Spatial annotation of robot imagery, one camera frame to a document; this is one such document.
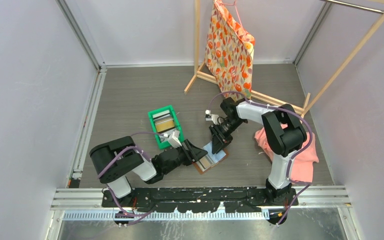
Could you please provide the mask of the gold credit card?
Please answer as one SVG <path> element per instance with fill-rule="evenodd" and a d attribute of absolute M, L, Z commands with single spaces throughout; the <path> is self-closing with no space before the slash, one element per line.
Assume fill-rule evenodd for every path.
<path fill-rule="evenodd" d="M 213 166 L 213 161 L 208 155 L 202 157 L 196 163 L 202 172 L 207 171 L 208 169 L 210 169 Z"/>

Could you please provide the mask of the brown leather card holder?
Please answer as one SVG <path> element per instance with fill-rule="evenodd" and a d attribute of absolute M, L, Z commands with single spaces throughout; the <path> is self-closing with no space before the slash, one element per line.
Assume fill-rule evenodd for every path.
<path fill-rule="evenodd" d="M 221 150 L 220 152 L 218 152 L 216 154 L 212 154 L 212 142 L 211 141 L 208 144 L 206 144 L 203 147 L 203 149 L 208 152 L 207 156 L 209 156 L 213 162 L 213 165 L 211 168 L 215 167 L 217 164 L 219 164 L 220 162 L 222 162 L 224 159 L 226 159 L 229 156 L 229 154 L 226 150 Z M 211 168 L 209 168 L 207 171 L 202 172 L 201 169 L 199 168 L 199 166 L 197 165 L 197 162 L 194 162 L 193 165 L 201 175 L 206 173 L 208 170 L 211 169 Z"/>

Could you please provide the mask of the green plastic bin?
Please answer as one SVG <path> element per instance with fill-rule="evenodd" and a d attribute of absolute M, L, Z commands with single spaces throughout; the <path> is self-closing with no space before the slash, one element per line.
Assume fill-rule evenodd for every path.
<path fill-rule="evenodd" d="M 160 150 L 171 146 L 168 138 L 164 137 L 164 134 L 170 135 L 175 130 L 178 130 L 179 141 L 182 143 L 185 140 L 181 124 L 172 105 L 149 111 L 147 115 L 152 131 L 158 134 L 155 139 Z"/>

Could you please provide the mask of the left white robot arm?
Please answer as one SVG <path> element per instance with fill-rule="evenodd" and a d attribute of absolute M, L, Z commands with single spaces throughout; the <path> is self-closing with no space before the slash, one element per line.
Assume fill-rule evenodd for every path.
<path fill-rule="evenodd" d="M 121 207 L 133 202 L 132 186 L 126 175 L 133 172 L 146 184 L 161 181 L 180 166 L 190 166 L 205 157 L 208 151 L 184 140 L 178 147 L 169 147 L 149 157 L 131 136 L 125 136 L 93 147 L 89 156 L 101 184 L 114 194 Z"/>

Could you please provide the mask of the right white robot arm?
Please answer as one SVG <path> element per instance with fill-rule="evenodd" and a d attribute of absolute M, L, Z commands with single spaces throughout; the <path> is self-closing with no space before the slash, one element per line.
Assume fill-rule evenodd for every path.
<path fill-rule="evenodd" d="M 266 140 L 274 156 L 271 171 L 265 183 L 265 198 L 271 205 L 279 205 L 292 189 L 290 170 L 295 156 L 305 149 L 307 132 L 302 125 L 302 118 L 296 114 L 290 104 L 270 106 L 243 98 L 224 99 L 220 108 L 225 118 L 205 110 L 205 119 L 212 121 L 211 150 L 217 154 L 233 140 L 232 133 L 243 123 L 253 121 L 263 126 Z"/>

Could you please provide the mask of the pink cloth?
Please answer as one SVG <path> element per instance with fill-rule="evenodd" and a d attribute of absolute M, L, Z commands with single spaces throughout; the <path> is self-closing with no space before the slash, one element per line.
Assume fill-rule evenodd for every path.
<path fill-rule="evenodd" d="M 307 149 L 294 158 L 294 163 L 291 169 L 291 178 L 294 181 L 308 182 L 313 181 L 314 168 L 313 163 L 318 163 L 319 158 L 316 151 L 316 136 L 314 133 L 311 134 L 312 141 Z M 274 152 L 269 146 L 266 132 L 264 128 L 256 131 L 254 139 L 257 145 L 262 148 L 264 153 L 269 157 L 272 162 L 274 159 Z"/>

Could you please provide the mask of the floral fabric bag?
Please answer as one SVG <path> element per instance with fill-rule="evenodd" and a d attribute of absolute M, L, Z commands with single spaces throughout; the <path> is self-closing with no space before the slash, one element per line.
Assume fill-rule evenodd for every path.
<path fill-rule="evenodd" d="M 255 38 L 235 19 L 226 4 L 214 0 L 204 62 L 226 98 L 252 96 Z"/>

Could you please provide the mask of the pink hanger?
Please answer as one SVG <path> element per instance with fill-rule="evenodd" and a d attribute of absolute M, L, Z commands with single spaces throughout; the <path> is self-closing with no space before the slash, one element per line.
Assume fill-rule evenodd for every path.
<path fill-rule="evenodd" d="M 247 32 L 243 26 L 236 0 L 231 3 L 217 0 L 216 5 L 220 9 L 221 15 L 224 17 L 229 27 L 240 34 L 245 34 Z"/>

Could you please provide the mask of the wooden clothes rack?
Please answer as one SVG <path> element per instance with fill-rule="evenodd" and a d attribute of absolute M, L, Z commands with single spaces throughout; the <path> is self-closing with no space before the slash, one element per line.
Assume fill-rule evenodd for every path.
<path fill-rule="evenodd" d="M 322 75 L 318 74 L 318 75 L 308 75 L 306 79 L 310 79 L 310 80 L 314 80 L 314 83 L 316 82 L 321 82 L 321 80 L 324 80 L 326 78 L 326 82 L 325 84 L 323 85 L 323 87 L 319 87 L 320 89 L 318 88 L 315 88 L 316 90 L 319 90 L 318 93 L 313 96 L 313 98 L 311 98 L 311 93 L 307 93 L 306 95 L 306 98 L 305 98 L 305 103 L 303 105 L 303 107 L 299 107 L 297 105 L 293 105 L 292 104 L 292 107 L 293 109 L 301 114 L 302 116 L 304 116 L 307 112 L 310 111 L 310 109 L 315 105 L 315 103 L 321 98 L 321 96 L 327 91 L 327 89 L 333 84 L 333 82 L 342 74 L 342 72 L 347 68 L 347 66 L 353 61 L 353 59 L 358 55 L 358 53 L 364 49 L 365 45 L 370 41 L 370 39 L 376 34 L 376 32 L 381 28 L 381 26 L 383 25 L 384 23 L 384 10 L 381 10 L 381 9 L 374 9 L 374 8 L 367 8 L 365 6 L 362 6 L 362 5 L 356 5 L 356 4 L 351 4 L 349 2 L 344 2 L 344 1 L 340 1 L 340 0 L 322 0 L 322 2 L 325 2 L 322 6 L 322 8 L 320 9 L 320 12 L 313 24 L 313 26 L 311 27 L 311 30 L 310 32 L 308 33 L 304 43 L 302 44 L 300 50 L 298 51 L 298 54 L 293 62 L 293 64 L 295 65 L 297 71 L 299 72 L 299 74 L 301 74 L 301 77 L 303 76 L 302 73 L 309 73 L 309 70 L 310 70 L 310 67 L 313 67 L 312 70 L 313 72 L 315 72 L 316 70 L 317 73 L 320 73 L 322 72 L 322 60 L 321 60 L 321 54 L 322 54 L 322 49 L 321 47 L 317 48 L 317 46 L 322 46 L 321 45 L 321 40 L 319 41 L 320 44 L 317 43 L 318 40 L 316 40 L 316 44 L 314 45 L 313 42 L 314 42 L 314 37 L 316 38 L 321 38 L 321 37 L 318 37 L 318 35 L 320 35 L 318 32 L 320 31 L 320 26 L 322 26 L 322 31 L 324 30 L 327 30 L 327 27 L 323 27 L 324 25 L 324 22 L 326 21 L 327 18 L 330 18 L 329 16 L 331 15 L 330 12 L 331 12 L 331 8 L 333 5 L 338 5 L 338 6 L 345 6 L 347 8 L 353 8 L 353 9 L 360 9 L 362 11 L 366 11 L 366 12 L 371 12 L 371 13 L 377 13 L 379 14 L 379 17 L 377 18 L 376 21 L 373 22 L 373 24 L 370 26 L 370 28 L 367 30 L 367 32 L 363 35 L 363 37 L 359 40 L 359 42 L 355 45 L 355 47 L 349 52 L 349 54 L 344 58 L 344 60 L 342 61 L 341 64 L 339 64 L 337 66 L 337 68 L 335 69 L 335 71 L 332 71 L 331 75 L 329 76 L 329 78 L 327 78 L 327 75 L 323 78 Z M 382 4 L 384 5 L 384 0 L 371 0 L 372 2 L 376 2 L 376 3 L 379 3 L 379 4 Z M 210 66 L 212 67 L 213 65 L 211 65 L 212 63 L 212 58 L 205 58 L 203 62 L 201 62 L 201 64 L 199 64 L 199 36 L 200 36 L 200 13 L 201 13 L 201 10 L 200 10 L 200 0 L 195 0 L 194 1 L 195 3 L 195 40 L 194 40 L 194 43 L 195 43 L 195 56 L 194 56 L 194 75 L 193 77 L 191 78 L 191 80 L 189 81 L 189 83 L 187 84 L 186 88 L 183 90 L 183 92 L 185 94 L 187 94 L 187 92 L 190 90 L 191 86 L 194 84 L 195 80 L 196 79 L 202 79 L 202 80 L 205 80 L 207 82 L 210 82 L 210 83 L 213 83 L 213 84 L 218 84 L 218 80 L 217 80 L 217 74 L 215 74 L 216 76 L 214 76 L 214 74 L 208 74 L 208 73 L 205 73 L 203 71 L 201 71 L 201 69 L 204 67 L 204 66 Z M 235 23 L 237 23 L 237 21 L 233 20 L 233 18 L 231 17 L 231 14 L 229 13 L 228 10 L 224 11 L 225 7 L 222 7 L 222 11 L 221 11 L 221 17 L 222 17 L 222 20 L 226 20 L 225 22 L 228 23 L 228 26 L 231 27 L 232 31 L 233 30 L 236 30 L 236 25 Z M 260 92 L 257 92 L 257 91 L 254 91 L 254 90 L 250 90 L 248 88 L 244 88 L 245 90 L 241 90 L 239 92 L 243 92 L 245 91 L 249 96 L 247 96 L 247 94 L 245 94 L 246 97 L 252 97 L 252 98 L 255 98 L 257 100 L 260 100 L 260 101 L 263 101 L 267 104 L 271 104 L 271 105 L 283 105 L 283 104 L 287 104 L 286 101 L 283 101 L 283 100 L 280 100 L 278 98 L 275 98 L 275 97 L 271 97 L 269 95 L 266 95 L 266 94 L 263 94 L 263 93 L 260 93 Z"/>

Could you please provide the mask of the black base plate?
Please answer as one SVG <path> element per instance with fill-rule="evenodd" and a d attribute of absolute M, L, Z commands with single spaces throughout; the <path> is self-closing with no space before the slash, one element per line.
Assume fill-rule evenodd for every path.
<path fill-rule="evenodd" d="M 157 213 L 214 213 L 224 207 L 226 213 L 256 213 L 262 207 L 285 209 L 294 200 L 296 190 L 282 196 L 271 197 L 268 190 L 255 186 L 245 187 L 137 187 L 117 202 L 110 191 L 104 189 L 101 205 L 104 208 L 133 207 L 139 212 Z"/>

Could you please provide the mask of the aluminium frame rail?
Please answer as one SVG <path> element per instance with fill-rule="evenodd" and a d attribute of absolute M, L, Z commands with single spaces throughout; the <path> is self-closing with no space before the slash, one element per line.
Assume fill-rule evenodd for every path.
<path fill-rule="evenodd" d="M 126 210 L 147 220 L 268 219 L 292 209 L 350 208 L 343 186 L 297 186 L 269 201 L 262 187 L 138 187 L 115 200 L 106 188 L 61 188 L 51 209 L 75 220 L 106 220 Z"/>

